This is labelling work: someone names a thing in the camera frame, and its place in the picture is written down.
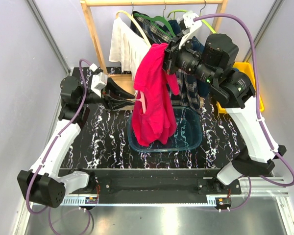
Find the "pink hanger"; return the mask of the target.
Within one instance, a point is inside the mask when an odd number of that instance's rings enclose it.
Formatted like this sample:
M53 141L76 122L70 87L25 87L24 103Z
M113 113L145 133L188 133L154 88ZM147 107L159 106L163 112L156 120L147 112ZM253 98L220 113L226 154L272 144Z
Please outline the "pink hanger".
M138 110L138 114L145 114L147 111L147 100L142 91L137 93L135 109Z

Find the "plaid skirt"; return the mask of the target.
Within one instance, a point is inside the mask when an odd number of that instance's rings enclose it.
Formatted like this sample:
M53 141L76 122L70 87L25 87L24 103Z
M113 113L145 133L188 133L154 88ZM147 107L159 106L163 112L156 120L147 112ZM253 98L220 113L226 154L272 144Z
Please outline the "plaid skirt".
M153 23L146 17L146 14L138 11L133 12L133 18L142 28L148 41L151 44L168 43L173 37L168 28L158 23ZM179 84L179 94L174 95L173 92L168 89L172 105L189 107L200 114L199 81L182 70L178 70L175 74Z

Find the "red garment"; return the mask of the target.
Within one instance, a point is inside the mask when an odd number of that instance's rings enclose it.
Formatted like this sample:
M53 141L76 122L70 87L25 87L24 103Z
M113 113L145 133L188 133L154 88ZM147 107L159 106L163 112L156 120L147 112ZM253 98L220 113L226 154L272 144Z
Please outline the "red garment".
M179 84L175 74L168 75L163 70L165 49L168 44L153 44L142 59L134 80L137 98L144 94L146 110L136 101L132 115L132 128L139 145L148 147L158 140L166 144L176 132L177 124L167 87L174 95L179 94Z

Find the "dark green hanger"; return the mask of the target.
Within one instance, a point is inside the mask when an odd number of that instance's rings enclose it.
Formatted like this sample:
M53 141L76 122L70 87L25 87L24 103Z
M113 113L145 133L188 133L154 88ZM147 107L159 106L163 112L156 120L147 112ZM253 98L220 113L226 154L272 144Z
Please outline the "dark green hanger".
M174 33L170 23L163 16L155 16L155 17L151 18L149 16L142 15L142 14L139 14L139 13L134 13L134 16L135 17L141 17L143 19L149 20L151 23L154 23L154 22L163 23L163 25L166 26L167 30L170 32L171 38L175 37L175 33Z

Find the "cream yellow hanger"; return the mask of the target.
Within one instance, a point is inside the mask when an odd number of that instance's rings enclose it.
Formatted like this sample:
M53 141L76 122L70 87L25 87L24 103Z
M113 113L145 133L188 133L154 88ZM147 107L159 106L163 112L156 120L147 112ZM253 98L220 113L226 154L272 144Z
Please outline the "cream yellow hanger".
M151 47L151 44L150 44L150 42L149 42L149 40L148 40L146 34L144 33L144 31L143 31L143 29L140 27L140 25L137 23L137 21L132 17L132 15L130 15L128 12L126 12L126 11L124 11L124 10L119 10L119 11L116 12L116 18L119 17L119 14L120 14L120 13L125 14L125 15L126 15L126 16L127 16L132 22L133 22L133 24L136 26L136 28L138 29L138 31L139 31L140 34L142 35L142 37L143 37L145 43L146 43L149 47Z

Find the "white pleated skirt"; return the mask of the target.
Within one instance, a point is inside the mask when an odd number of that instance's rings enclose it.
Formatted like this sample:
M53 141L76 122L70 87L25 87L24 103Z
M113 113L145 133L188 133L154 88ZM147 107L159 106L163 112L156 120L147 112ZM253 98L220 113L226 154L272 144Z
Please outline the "white pleated skirt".
M114 20L109 61L120 62L122 71L130 71L132 79L150 48L149 41L134 33L121 18Z

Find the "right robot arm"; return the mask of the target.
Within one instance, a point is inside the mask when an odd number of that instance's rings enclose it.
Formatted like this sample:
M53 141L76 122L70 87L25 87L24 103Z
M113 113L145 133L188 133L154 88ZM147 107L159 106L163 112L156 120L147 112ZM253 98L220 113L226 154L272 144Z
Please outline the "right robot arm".
M224 194L241 176L264 176L275 167L273 160L286 153L257 116L256 91L249 77L233 68L239 48L225 34L212 34L202 53L185 45L182 34L169 41L165 49L163 69L168 74L182 70L209 85L209 93L231 116L238 127L245 148L218 172L213 190Z

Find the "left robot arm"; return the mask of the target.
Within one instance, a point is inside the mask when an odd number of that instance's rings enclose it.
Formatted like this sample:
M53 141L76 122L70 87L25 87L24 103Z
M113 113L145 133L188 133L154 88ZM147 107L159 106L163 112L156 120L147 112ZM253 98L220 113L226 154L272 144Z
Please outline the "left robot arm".
M56 128L44 151L29 170L17 176L27 209L30 204L57 208L64 197L77 190L86 194L98 188L95 174L88 170L72 170L59 176L60 166L70 146L84 127L90 109L88 104L103 104L108 110L117 110L134 104L135 96L126 92L105 74L94 75L90 88L84 78L65 77L61 83L61 111Z

